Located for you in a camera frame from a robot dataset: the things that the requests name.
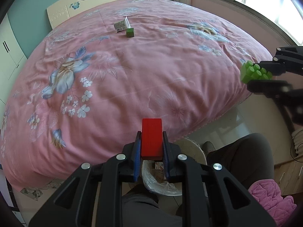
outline floral bedspread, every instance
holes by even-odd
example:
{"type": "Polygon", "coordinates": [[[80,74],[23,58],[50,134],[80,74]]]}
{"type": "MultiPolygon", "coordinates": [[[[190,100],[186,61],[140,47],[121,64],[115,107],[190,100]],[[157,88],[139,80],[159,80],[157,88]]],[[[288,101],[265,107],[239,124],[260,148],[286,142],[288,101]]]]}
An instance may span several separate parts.
{"type": "Polygon", "coordinates": [[[20,191],[52,187],[81,163],[120,153],[147,117],[162,118],[175,141],[249,96],[243,62],[271,59],[238,27],[188,5],[95,7],[50,32],[21,71],[1,127],[4,173],[20,191]],[[114,29],[125,16],[133,38],[114,29]]]}

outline cabinet handle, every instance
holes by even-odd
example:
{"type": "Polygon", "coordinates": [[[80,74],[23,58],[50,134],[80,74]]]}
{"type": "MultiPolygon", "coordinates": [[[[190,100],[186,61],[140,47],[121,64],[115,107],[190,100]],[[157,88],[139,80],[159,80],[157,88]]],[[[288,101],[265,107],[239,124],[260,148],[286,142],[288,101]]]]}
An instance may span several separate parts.
{"type": "Polygon", "coordinates": [[[282,178],[284,177],[285,173],[282,174],[282,176],[280,177],[279,183],[281,183],[282,178]]]}
{"type": "MultiPolygon", "coordinates": [[[[4,41],[4,43],[5,43],[6,47],[7,47],[6,41],[4,41]]],[[[9,50],[9,48],[8,48],[8,47],[7,47],[7,49],[9,50]]]]}
{"type": "Polygon", "coordinates": [[[303,169],[303,166],[301,166],[301,169],[300,169],[300,172],[299,172],[299,177],[301,175],[302,169],[303,169]]]}
{"type": "Polygon", "coordinates": [[[4,44],[4,42],[2,43],[3,44],[3,46],[4,46],[4,48],[5,48],[5,50],[7,51],[7,53],[9,52],[8,50],[7,50],[7,48],[5,47],[5,44],[4,44]]]}

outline person's leg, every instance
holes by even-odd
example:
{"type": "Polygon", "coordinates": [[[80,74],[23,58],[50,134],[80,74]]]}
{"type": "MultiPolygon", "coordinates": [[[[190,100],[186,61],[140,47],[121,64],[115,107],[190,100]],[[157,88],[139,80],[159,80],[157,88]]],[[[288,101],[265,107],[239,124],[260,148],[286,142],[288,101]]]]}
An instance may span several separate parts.
{"type": "Polygon", "coordinates": [[[246,189],[258,180],[274,178],[271,148],[266,138],[258,133],[210,152],[206,159],[209,165],[223,165],[246,189]]]}
{"type": "Polygon", "coordinates": [[[181,227],[182,218],[159,209],[158,198],[143,184],[122,197],[123,227],[181,227]]]}

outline red wooden block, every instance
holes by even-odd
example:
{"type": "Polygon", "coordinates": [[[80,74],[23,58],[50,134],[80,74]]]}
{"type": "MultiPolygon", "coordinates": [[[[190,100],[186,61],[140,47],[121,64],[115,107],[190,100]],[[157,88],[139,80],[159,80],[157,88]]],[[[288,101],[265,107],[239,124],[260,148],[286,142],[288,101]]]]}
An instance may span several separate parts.
{"type": "Polygon", "coordinates": [[[141,157],[144,160],[162,160],[163,137],[161,119],[143,119],[141,157]]]}

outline teal wall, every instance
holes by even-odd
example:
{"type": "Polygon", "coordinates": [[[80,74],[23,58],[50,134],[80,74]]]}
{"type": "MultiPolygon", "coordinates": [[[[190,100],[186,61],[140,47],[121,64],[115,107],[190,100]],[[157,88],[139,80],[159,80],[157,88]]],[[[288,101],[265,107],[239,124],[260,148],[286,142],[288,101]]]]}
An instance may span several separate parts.
{"type": "Polygon", "coordinates": [[[15,0],[8,11],[15,37],[28,58],[52,30],[46,8],[58,0],[15,0]]]}

